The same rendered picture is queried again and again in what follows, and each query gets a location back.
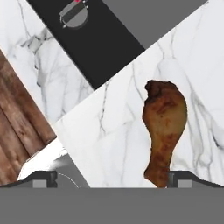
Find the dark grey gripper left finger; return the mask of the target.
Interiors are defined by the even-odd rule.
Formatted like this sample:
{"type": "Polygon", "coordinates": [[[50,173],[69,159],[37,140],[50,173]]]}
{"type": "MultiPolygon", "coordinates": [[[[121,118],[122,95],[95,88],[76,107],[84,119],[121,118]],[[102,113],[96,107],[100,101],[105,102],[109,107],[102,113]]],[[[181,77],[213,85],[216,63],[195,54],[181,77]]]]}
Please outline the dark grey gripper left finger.
{"type": "Polygon", "coordinates": [[[56,188],[58,186],[58,173],[56,171],[34,171],[25,179],[4,185],[4,188],[24,187],[24,188],[56,188]]]}

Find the grey hob knob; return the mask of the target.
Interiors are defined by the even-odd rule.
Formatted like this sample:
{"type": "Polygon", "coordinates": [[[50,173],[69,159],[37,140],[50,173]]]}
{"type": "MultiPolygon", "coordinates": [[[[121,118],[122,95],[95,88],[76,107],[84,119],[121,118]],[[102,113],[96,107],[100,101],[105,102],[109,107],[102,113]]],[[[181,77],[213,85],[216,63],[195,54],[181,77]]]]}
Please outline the grey hob knob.
{"type": "Polygon", "coordinates": [[[59,13],[59,21],[64,28],[79,29],[87,20],[87,0],[73,0],[59,13]]]}

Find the black hob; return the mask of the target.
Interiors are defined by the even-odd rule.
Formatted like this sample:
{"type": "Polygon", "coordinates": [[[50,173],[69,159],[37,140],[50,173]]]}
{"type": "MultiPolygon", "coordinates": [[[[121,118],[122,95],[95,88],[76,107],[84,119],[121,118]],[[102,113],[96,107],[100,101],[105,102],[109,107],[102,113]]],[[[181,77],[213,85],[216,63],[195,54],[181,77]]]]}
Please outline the black hob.
{"type": "Polygon", "coordinates": [[[102,0],[87,0],[87,22],[64,28],[59,13],[73,0],[26,0],[92,88],[118,73],[144,48],[102,0]]]}

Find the brown chicken drumstick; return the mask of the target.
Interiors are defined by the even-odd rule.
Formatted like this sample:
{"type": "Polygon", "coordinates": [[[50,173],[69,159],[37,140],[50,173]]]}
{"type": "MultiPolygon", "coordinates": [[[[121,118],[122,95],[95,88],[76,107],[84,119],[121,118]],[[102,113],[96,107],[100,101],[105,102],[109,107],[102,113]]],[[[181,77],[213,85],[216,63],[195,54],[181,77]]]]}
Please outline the brown chicken drumstick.
{"type": "Polygon", "coordinates": [[[150,162],[144,177],[159,188],[168,183],[172,153],[187,120],[184,96],[170,81],[149,80],[145,85],[148,97],[142,119],[150,133],[150,162]]]}

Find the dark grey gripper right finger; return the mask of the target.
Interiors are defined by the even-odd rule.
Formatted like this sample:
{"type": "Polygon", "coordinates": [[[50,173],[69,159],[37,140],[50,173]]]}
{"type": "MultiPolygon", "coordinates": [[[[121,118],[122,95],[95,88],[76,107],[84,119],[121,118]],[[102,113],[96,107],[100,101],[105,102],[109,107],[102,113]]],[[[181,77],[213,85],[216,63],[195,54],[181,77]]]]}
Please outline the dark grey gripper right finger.
{"type": "Polygon", "coordinates": [[[170,188],[224,188],[224,185],[201,179],[191,171],[170,171],[168,174],[167,186],[170,188]]]}

